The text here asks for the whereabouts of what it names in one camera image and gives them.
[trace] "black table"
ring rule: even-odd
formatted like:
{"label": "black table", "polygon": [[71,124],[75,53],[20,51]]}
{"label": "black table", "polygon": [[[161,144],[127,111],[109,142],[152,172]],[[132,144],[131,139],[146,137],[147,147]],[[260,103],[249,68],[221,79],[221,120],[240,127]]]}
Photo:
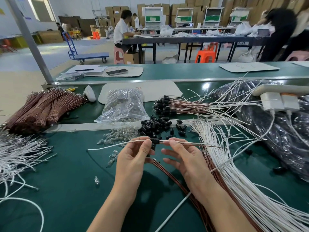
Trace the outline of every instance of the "black table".
{"label": "black table", "polygon": [[[159,44],[159,43],[179,44],[178,55],[180,55],[180,43],[187,43],[186,52],[185,52],[185,56],[184,56],[184,63],[186,63],[186,61],[187,61],[187,52],[188,52],[189,47],[190,47],[189,59],[190,59],[192,47],[198,46],[198,47],[201,47],[201,50],[202,50],[203,43],[218,42],[219,47],[218,47],[218,53],[217,53],[217,58],[216,58],[216,61],[217,61],[222,43],[232,43],[232,47],[231,47],[229,57],[228,57],[229,62],[231,62],[238,42],[248,42],[249,43],[248,47],[249,47],[249,49],[251,49],[252,46],[264,46],[269,38],[270,38],[270,36],[248,37],[248,36],[243,36],[243,35],[238,35],[238,36],[223,35],[223,36],[206,36],[206,37],[199,37],[199,36],[194,36],[194,37],[164,36],[164,37],[160,37],[160,36],[154,36],[152,38],[146,38],[146,37],[126,38],[126,39],[122,40],[122,43],[123,44],[137,44],[139,49],[152,48],[153,62],[154,63],[155,63],[155,48],[156,48],[156,44]],[[142,44],[152,44],[152,46],[143,46],[142,47],[141,46]],[[139,57],[139,63],[141,63],[141,52],[139,52],[138,57]]]}

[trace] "bag of small parts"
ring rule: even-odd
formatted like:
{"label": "bag of small parts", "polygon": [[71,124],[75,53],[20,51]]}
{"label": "bag of small parts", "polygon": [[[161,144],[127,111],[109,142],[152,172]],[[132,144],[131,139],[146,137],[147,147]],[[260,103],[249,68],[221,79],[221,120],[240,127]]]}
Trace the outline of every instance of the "bag of small parts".
{"label": "bag of small parts", "polygon": [[143,101],[144,95],[138,89],[110,90],[102,115],[94,122],[113,123],[149,120]]}

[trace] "white power adapter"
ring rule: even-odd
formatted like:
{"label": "white power adapter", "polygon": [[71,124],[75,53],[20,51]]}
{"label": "white power adapter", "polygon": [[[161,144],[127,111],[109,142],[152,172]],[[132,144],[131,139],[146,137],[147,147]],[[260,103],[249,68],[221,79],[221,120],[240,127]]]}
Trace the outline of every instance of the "white power adapter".
{"label": "white power adapter", "polygon": [[284,109],[287,111],[295,112],[299,110],[299,103],[297,95],[289,93],[281,93],[281,99]]}
{"label": "white power adapter", "polygon": [[280,93],[266,92],[261,94],[261,101],[264,111],[283,111],[284,105]]}

